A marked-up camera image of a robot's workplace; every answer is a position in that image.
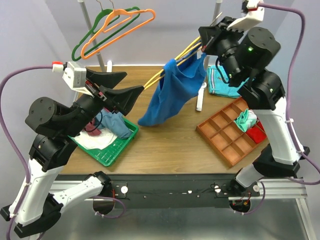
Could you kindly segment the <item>blue tank top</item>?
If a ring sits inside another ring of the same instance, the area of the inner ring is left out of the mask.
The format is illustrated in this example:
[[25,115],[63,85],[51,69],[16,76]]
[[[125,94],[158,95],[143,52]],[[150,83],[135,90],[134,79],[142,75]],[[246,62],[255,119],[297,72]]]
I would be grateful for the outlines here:
[[174,59],[165,64],[164,77],[159,81],[145,114],[137,122],[140,126],[163,124],[198,95],[206,76],[205,57],[205,54],[195,54],[180,66]]

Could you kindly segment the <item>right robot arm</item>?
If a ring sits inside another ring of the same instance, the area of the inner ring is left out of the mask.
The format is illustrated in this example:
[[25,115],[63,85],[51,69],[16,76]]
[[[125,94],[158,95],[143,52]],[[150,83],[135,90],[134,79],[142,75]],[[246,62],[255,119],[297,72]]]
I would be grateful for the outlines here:
[[227,185],[228,192],[241,196],[258,180],[296,176],[299,161],[310,152],[290,124],[286,108],[288,93],[280,77],[267,65],[281,48],[266,28],[233,30],[232,17],[198,29],[202,51],[216,56],[228,77],[228,85],[238,93],[261,122],[268,138],[267,147],[250,165],[243,167]]

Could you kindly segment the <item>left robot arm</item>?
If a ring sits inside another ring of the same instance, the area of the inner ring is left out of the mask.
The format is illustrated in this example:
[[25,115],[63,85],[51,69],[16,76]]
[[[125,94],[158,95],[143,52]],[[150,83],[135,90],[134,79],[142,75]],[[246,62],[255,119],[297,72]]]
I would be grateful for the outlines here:
[[102,110],[127,115],[144,90],[142,85],[116,89],[124,71],[96,72],[72,62],[55,62],[50,69],[62,74],[68,87],[81,93],[71,106],[41,97],[30,106],[25,123],[36,133],[23,160],[25,179],[14,202],[0,210],[9,231],[19,238],[39,240],[69,208],[86,199],[115,204],[112,180],[98,171],[69,189],[51,193],[51,187],[77,147],[73,138]]

